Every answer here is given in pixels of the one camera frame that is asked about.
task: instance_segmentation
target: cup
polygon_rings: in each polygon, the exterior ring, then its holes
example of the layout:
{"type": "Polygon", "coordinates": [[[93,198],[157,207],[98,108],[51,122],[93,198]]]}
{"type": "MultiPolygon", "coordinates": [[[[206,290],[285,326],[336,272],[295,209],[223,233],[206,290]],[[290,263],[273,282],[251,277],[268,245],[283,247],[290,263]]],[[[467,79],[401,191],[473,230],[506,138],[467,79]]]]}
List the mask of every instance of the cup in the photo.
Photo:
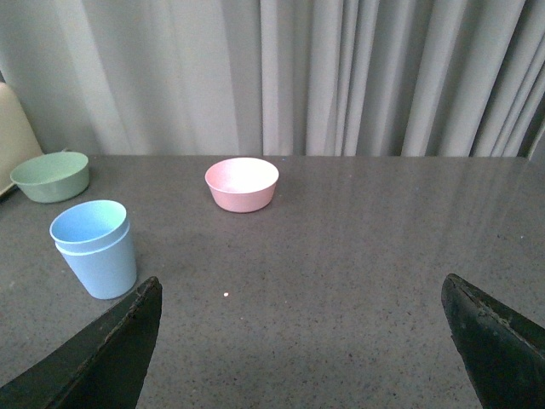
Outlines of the cup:
{"type": "Polygon", "coordinates": [[[135,284],[135,248],[122,204],[93,200],[73,206],[53,220],[49,234],[92,297],[116,298],[135,284]]]}

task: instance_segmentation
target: table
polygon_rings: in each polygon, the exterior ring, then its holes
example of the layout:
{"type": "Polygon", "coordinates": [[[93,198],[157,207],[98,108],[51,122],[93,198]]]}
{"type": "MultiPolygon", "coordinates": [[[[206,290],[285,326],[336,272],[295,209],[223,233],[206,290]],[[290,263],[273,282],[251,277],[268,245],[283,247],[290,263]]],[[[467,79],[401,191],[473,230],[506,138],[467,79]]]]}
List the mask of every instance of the table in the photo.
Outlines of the table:
{"type": "Polygon", "coordinates": [[[89,296],[49,237],[92,199],[127,207],[138,281],[163,284],[139,408],[480,407],[448,273],[545,325],[545,179],[526,159],[268,158],[277,190],[250,214],[213,202],[221,159],[93,156],[74,199],[0,202],[0,384],[117,301],[89,296]]]}

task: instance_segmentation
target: curtain fold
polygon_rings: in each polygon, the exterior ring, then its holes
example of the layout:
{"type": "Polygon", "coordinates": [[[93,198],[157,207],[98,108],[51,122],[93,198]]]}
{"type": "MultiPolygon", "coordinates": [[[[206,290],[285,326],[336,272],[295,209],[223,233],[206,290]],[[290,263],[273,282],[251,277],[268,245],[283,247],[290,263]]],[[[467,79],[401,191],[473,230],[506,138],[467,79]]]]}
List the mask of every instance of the curtain fold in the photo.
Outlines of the curtain fold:
{"type": "Polygon", "coordinates": [[[540,0],[0,2],[45,152],[526,155],[544,64],[540,0]]]}

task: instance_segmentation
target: bowl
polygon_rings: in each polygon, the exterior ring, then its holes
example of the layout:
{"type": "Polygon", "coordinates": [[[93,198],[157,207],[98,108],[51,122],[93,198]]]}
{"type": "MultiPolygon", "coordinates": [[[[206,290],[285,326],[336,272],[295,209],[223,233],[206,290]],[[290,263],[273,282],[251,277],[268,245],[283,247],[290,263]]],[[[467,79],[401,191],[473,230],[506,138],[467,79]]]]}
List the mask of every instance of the bowl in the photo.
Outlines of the bowl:
{"type": "Polygon", "coordinates": [[[273,199],[278,169],[258,158],[232,158],[211,166],[204,175],[214,201],[222,209],[249,213],[273,199]]]}
{"type": "Polygon", "coordinates": [[[89,158],[78,152],[49,153],[23,162],[10,177],[30,200],[61,202],[89,185],[89,158]]]}

